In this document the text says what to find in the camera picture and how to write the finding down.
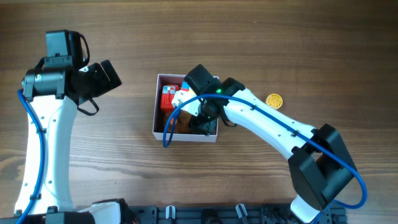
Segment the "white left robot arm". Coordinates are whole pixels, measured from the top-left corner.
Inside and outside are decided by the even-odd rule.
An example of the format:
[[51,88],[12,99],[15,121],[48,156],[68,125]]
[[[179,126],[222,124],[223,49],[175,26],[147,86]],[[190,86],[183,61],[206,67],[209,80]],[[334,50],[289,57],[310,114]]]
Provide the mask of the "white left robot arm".
[[53,30],[47,54],[28,70],[17,92],[28,115],[24,178],[10,218],[2,223],[132,223],[123,199],[100,200],[75,210],[69,166],[72,127],[81,105],[121,84],[111,62],[90,63],[83,34]]

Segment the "yellow round plastic wheel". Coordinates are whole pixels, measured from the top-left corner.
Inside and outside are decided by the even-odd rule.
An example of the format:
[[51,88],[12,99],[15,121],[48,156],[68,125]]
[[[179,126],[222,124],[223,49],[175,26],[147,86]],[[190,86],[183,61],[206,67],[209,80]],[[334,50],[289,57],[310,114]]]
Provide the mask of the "yellow round plastic wheel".
[[283,105],[283,99],[280,95],[277,93],[271,93],[267,98],[266,98],[266,104],[270,106],[273,109],[279,109]]

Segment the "colourful two-by-two puzzle cube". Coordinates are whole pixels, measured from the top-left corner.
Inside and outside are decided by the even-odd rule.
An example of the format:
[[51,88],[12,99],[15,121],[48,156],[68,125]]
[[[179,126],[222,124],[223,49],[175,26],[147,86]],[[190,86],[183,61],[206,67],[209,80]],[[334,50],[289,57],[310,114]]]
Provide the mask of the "colourful two-by-two puzzle cube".
[[182,90],[182,91],[187,91],[187,92],[190,92],[190,93],[195,94],[195,92],[193,91],[193,89],[189,86],[189,84],[188,84],[186,81],[183,81],[183,82],[182,82],[181,90]]

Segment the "red toy truck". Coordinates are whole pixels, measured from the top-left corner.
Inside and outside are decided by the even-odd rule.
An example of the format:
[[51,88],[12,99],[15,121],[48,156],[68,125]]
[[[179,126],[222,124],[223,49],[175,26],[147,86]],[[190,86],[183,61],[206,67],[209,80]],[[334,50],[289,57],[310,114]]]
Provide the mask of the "red toy truck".
[[162,87],[160,110],[163,113],[168,113],[174,110],[172,100],[180,87],[178,85],[164,85]]

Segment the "brown plush capybara with orange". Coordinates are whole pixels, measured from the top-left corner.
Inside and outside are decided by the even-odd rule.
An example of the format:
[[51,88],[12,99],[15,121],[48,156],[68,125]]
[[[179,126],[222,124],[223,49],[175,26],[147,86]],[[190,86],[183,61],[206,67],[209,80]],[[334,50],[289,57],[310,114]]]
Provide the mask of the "brown plush capybara with orange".
[[[164,125],[166,125],[166,122],[168,118],[171,115],[171,111],[166,113],[164,116]],[[178,115],[177,121],[175,122],[175,129],[174,133],[177,134],[192,134],[193,130],[190,128],[190,121],[192,119],[192,115],[190,113],[187,113],[184,110],[180,110],[180,113]],[[170,120],[169,128],[168,128],[168,133],[171,132],[172,130],[172,123],[173,123],[173,118]]]

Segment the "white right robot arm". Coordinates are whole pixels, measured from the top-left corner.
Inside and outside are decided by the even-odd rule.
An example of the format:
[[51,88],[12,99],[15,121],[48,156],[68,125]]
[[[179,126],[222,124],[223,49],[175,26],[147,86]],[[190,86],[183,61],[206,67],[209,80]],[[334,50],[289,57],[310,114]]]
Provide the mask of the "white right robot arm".
[[240,125],[274,147],[289,164],[296,198],[292,213],[313,221],[354,177],[355,164],[340,133],[329,124],[317,129],[271,108],[233,78],[221,82],[197,65],[184,78],[202,98],[199,121],[221,118]]

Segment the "white cardboard box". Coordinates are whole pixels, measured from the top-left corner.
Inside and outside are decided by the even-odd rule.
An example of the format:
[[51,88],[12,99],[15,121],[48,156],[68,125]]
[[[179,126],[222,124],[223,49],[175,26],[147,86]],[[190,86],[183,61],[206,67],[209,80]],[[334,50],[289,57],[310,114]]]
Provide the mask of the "white cardboard box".
[[[185,75],[173,75],[173,74],[158,74],[157,75],[152,134],[158,141],[162,141],[163,131],[164,131],[164,115],[162,114],[161,109],[160,109],[162,88],[164,85],[168,85],[168,84],[181,85],[184,77],[185,77]],[[219,128],[219,123],[217,120],[215,130],[209,136],[205,136],[202,134],[174,133],[172,141],[216,142],[216,139],[218,137],[218,128]]]

